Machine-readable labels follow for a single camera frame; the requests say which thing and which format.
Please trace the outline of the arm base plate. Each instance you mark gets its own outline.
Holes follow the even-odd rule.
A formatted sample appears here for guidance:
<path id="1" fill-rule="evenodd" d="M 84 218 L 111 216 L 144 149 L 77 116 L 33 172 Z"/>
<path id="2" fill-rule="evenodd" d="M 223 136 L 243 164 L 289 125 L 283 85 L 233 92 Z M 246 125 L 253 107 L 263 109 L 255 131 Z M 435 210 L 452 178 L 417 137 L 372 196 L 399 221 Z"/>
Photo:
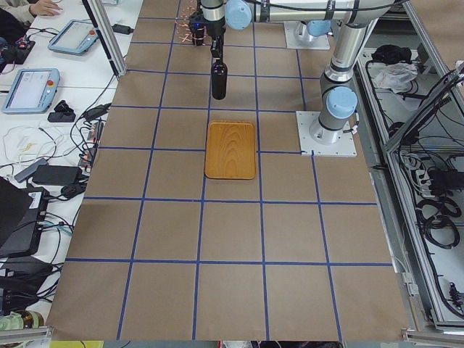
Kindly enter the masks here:
<path id="1" fill-rule="evenodd" d="M 327 51 L 330 49 L 328 41 L 330 29 L 330 20 L 285 22 L 286 48 Z"/>
<path id="2" fill-rule="evenodd" d="M 296 112 L 300 153 L 316 157 L 356 157 L 354 136 L 347 120 L 341 130 L 327 130 L 319 112 Z"/>

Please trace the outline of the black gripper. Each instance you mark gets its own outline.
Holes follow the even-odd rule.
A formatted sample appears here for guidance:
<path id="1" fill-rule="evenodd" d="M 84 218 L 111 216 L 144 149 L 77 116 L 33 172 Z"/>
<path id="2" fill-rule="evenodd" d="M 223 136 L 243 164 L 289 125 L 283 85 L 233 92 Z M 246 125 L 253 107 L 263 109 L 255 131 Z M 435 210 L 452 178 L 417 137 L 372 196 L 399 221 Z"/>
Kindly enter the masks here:
<path id="1" fill-rule="evenodd" d="M 190 23 L 191 22 L 202 22 L 205 24 L 206 33 L 212 40 L 210 47 L 211 55 L 216 59 L 222 60 L 225 33 L 225 16 L 222 15 L 222 17 L 218 20 L 210 21 L 204 16 L 203 11 L 198 11 L 190 17 Z"/>

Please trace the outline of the person hand on mouse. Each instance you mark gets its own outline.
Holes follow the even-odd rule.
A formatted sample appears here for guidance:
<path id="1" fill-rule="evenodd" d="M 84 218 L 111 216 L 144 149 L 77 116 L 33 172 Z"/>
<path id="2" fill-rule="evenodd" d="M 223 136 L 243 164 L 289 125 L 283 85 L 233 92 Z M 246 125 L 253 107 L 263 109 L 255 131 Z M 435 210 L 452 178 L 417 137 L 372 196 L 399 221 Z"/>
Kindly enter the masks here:
<path id="1" fill-rule="evenodd" d="M 52 0 L 38 0 L 29 7 L 33 16 L 55 16 L 59 15 L 62 8 Z"/>

